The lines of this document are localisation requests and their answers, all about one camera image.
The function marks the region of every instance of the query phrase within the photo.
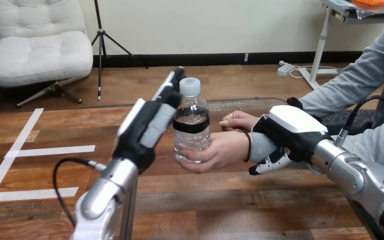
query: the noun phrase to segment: gray sleeve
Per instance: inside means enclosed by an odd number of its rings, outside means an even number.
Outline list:
[[[357,104],[383,83],[384,30],[355,63],[299,100],[307,113],[324,118]]]
[[[252,148],[249,160],[258,164],[265,159],[269,154],[276,150],[276,145],[270,138],[262,133],[251,132]]]
[[[343,147],[363,160],[384,166],[384,124],[358,135],[347,136]]]

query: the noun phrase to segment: chair leg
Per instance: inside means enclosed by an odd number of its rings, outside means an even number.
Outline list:
[[[37,99],[38,97],[44,95],[44,94],[47,94],[49,92],[52,92],[53,91],[53,86],[48,86],[47,88],[43,89],[42,91],[36,93],[35,95],[27,98],[26,100],[20,102],[19,104],[17,104],[17,108],[21,107],[22,105],[28,103],[28,102],[31,102],[32,100],[35,100]]]
[[[24,104],[26,104],[28,102],[31,102],[32,100],[35,100],[38,97],[40,97],[40,96],[42,96],[44,94],[47,94],[49,92],[59,92],[59,93],[63,94],[64,96],[66,96],[67,98],[73,100],[74,102],[76,102],[78,104],[81,104],[82,100],[80,98],[78,98],[75,95],[69,93],[67,90],[62,88],[62,86],[70,84],[70,83],[75,82],[75,81],[80,80],[80,79],[87,78],[87,77],[88,77],[88,75],[83,75],[83,76],[73,77],[73,78],[70,78],[70,79],[67,79],[67,80],[62,80],[62,81],[58,81],[56,83],[53,83],[52,85],[48,86],[47,88],[43,89],[42,91],[36,93],[35,95],[33,95],[33,96],[27,98],[26,100],[20,102],[19,104],[17,104],[17,108],[19,108],[22,105],[24,105]]]
[[[54,84],[54,87],[55,87],[56,92],[61,93],[62,95],[64,95],[68,99],[70,99],[70,100],[72,100],[78,104],[82,103],[82,99],[80,99],[76,95],[74,95],[74,94],[70,93],[69,91],[67,91],[66,89],[64,89],[58,82]]]

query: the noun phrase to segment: fingernail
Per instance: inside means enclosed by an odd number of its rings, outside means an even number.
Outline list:
[[[229,126],[229,121],[228,120],[224,120],[224,121],[219,122],[219,124],[222,125],[222,126],[227,127],[227,126]]]

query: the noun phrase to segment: human hand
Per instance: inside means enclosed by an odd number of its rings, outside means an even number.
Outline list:
[[[243,111],[234,111],[221,119],[225,121],[225,125],[223,125],[221,129],[225,132],[240,132],[242,130],[251,132],[251,128],[258,122],[259,119],[259,117]]]
[[[203,174],[212,169],[221,169],[230,164],[243,161],[248,156],[249,140],[242,132],[228,131],[217,132],[210,135],[211,144],[202,151],[186,151],[188,162],[182,158],[177,163],[185,170]]]

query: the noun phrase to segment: white wall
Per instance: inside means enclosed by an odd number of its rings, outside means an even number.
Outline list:
[[[80,0],[89,38],[98,30],[93,0]],[[319,0],[99,0],[102,26],[133,54],[315,51],[324,11]],[[326,51],[361,51],[384,24],[333,18]],[[107,53],[125,54],[106,40]],[[98,54],[95,43],[94,54]]]

